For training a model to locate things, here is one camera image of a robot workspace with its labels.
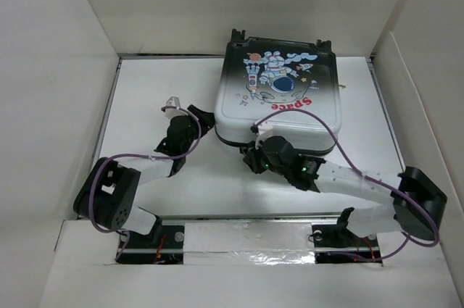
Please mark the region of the black white space suitcase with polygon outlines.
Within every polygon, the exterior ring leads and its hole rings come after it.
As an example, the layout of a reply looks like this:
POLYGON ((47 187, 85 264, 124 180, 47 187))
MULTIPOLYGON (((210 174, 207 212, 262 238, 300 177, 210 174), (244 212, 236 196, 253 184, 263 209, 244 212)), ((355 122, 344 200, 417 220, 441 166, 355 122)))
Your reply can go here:
POLYGON ((331 42, 285 41, 232 30, 214 115, 216 136, 225 145, 240 147, 253 141, 253 124, 266 118, 274 134, 296 150, 328 154, 341 130, 331 42))

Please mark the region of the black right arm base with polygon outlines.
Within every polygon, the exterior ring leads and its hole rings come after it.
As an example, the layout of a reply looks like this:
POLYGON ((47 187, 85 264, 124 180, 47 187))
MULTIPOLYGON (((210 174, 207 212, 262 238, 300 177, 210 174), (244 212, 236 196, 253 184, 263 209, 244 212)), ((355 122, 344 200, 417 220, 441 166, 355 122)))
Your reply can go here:
POLYGON ((349 231, 339 232, 334 224, 312 224, 307 240, 314 245, 316 264, 347 264, 359 258, 382 263, 376 236, 359 238, 349 231))

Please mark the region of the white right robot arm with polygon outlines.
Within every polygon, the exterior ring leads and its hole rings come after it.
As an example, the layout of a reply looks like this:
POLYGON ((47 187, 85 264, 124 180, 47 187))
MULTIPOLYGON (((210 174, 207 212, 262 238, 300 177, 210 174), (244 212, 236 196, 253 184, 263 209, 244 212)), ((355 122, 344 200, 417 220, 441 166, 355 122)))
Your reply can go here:
POLYGON ((369 174, 320 157, 300 154, 284 137, 271 136, 241 147, 244 163, 255 174, 271 171, 301 191, 337 193, 375 203, 374 207, 347 207, 335 236, 351 245, 372 233, 401 232, 434 244, 447 204, 445 193, 420 169, 406 167, 399 174, 369 174))

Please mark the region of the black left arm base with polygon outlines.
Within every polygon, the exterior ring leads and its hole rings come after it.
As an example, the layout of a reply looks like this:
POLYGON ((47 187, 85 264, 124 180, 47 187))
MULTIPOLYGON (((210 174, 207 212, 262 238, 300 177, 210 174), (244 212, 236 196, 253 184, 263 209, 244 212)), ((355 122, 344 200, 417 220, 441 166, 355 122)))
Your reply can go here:
POLYGON ((130 233, 128 245, 116 263, 122 265, 182 265, 184 225, 163 225, 154 240, 130 233))

